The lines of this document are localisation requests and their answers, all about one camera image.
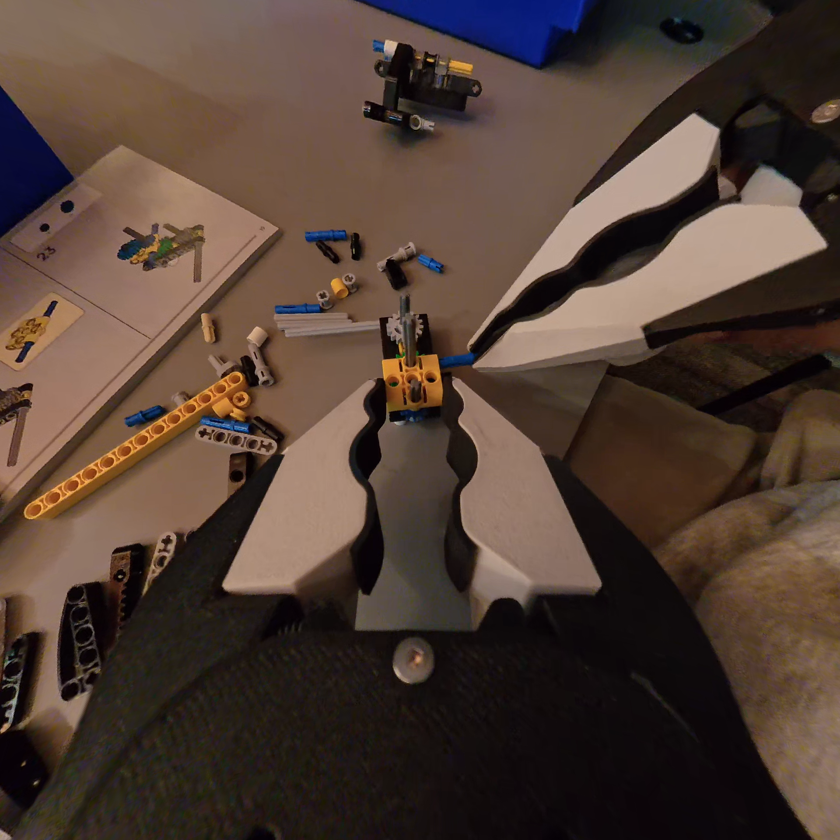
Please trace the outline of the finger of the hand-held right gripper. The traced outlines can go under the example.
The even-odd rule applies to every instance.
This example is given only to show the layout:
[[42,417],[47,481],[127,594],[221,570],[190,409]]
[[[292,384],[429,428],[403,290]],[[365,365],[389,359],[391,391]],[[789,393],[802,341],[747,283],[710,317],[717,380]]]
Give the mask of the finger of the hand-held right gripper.
[[573,205],[469,342],[477,358],[651,358],[643,325],[737,286],[741,207],[691,114]]
[[634,364],[729,320],[758,326],[828,302],[828,239],[799,208],[724,203],[681,228],[640,267],[561,296],[512,324],[475,362],[471,387],[562,455],[607,365]]

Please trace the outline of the grey hoodie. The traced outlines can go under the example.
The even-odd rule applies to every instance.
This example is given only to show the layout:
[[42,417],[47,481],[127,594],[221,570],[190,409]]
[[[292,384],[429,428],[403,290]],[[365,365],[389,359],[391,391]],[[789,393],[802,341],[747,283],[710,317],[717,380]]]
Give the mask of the grey hoodie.
[[813,838],[839,838],[839,396],[786,411],[759,490],[654,556],[692,604],[764,764]]

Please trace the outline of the black bent lego beam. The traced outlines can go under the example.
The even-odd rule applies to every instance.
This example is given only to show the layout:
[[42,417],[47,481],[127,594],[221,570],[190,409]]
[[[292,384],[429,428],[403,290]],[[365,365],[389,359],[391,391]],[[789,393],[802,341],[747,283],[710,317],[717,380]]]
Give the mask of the black bent lego beam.
[[22,811],[28,810],[49,780],[44,761],[23,729],[1,734],[1,791]]

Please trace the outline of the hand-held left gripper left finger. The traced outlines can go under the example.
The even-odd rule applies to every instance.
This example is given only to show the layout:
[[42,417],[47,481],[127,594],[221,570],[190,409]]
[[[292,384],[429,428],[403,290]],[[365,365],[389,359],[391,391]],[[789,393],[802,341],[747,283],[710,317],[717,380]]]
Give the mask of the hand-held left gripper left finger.
[[370,478],[382,459],[383,381],[365,381],[282,454],[224,579],[228,593],[370,594],[383,534]]

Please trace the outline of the lego gear assembly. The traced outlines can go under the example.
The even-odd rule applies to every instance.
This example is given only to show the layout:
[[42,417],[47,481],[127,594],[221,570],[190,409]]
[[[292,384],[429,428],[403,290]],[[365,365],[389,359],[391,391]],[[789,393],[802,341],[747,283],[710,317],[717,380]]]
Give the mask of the lego gear assembly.
[[379,327],[389,421],[417,424],[441,417],[445,370],[434,351],[427,315],[415,312],[403,293],[398,310],[380,318]]

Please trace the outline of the short thin grey lego beam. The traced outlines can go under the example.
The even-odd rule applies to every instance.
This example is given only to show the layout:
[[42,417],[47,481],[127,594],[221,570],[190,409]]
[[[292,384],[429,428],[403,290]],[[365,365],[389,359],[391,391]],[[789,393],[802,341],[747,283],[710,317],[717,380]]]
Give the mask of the short thin grey lego beam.
[[176,532],[164,532],[154,546],[149,565],[143,578],[142,595],[150,589],[155,579],[161,574],[164,568],[172,560],[179,541]]

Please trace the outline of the black toothed lego beam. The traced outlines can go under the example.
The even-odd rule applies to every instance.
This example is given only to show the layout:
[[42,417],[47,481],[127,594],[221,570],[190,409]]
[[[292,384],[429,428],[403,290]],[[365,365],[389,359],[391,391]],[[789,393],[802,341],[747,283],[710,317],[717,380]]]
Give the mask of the black toothed lego beam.
[[113,637],[117,638],[140,600],[144,582],[145,546],[130,543],[111,553],[107,600]]

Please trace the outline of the lego instruction booklet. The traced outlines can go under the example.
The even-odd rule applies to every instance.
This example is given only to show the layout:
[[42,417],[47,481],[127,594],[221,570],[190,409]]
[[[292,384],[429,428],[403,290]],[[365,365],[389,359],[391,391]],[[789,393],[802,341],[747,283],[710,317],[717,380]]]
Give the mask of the lego instruction booklet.
[[2,236],[2,518],[280,235],[119,146]]

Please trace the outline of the thin grey lego liftarm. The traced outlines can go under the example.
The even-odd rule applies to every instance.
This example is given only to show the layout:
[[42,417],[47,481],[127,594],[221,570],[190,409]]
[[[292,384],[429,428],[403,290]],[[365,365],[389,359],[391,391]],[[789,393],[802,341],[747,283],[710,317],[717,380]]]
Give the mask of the thin grey lego liftarm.
[[278,450],[278,443],[273,438],[226,428],[200,425],[195,431],[194,437],[201,442],[222,447],[232,452],[270,457]]

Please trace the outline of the blue plastic bin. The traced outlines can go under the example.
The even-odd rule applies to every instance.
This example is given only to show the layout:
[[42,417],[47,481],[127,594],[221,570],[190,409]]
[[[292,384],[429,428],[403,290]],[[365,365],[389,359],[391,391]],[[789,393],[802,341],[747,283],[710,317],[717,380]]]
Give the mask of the blue plastic bin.
[[543,68],[581,32],[600,1],[367,1],[388,14]]
[[58,155],[1,90],[1,236],[73,182]]

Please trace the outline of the black lego assembly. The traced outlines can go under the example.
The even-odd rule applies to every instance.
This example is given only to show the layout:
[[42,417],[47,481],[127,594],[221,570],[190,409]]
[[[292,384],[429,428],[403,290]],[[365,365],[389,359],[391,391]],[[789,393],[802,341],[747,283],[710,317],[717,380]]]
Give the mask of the black lego assembly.
[[381,102],[365,101],[363,116],[373,122],[410,133],[432,133],[433,120],[404,110],[409,103],[464,112],[467,101],[482,93],[481,82],[472,76],[473,65],[392,39],[373,39],[377,55],[375,74],[383,81]]

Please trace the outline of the long grey lego axle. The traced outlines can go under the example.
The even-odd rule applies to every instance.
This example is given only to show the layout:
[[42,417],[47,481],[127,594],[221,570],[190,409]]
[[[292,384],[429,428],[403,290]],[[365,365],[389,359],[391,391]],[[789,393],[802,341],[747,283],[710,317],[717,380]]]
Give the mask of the long grey lego axle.
[[314,338],[355,333],[379,333],[378,321],[354,322],[352,325],[322,329],[287,329],[281,330],[287,338]]

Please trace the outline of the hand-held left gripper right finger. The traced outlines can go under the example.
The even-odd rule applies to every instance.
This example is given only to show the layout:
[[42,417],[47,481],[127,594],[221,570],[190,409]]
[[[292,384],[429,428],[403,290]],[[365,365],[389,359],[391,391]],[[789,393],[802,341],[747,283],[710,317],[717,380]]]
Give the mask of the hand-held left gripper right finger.
[[445,562],[469,602],[594,595],[602,581],[539,446],[455,377],[445,378],[457,482]]

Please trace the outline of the long yellow lego beam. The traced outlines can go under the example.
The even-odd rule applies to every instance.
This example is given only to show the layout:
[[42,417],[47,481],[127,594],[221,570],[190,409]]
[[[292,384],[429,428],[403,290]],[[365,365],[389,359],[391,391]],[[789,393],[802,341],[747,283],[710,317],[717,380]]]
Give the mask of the long yellow lego beam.
[[199,392],[189,402],[153,421],[75,475],[61,482],[24,509],[27,520],[49,520],[72,508],[100,487],[135,466],[176,436],[197,425],[201,417],[218,417],[216,408],[231,408],[229,397],[248,391],[241,371],[233,372]]

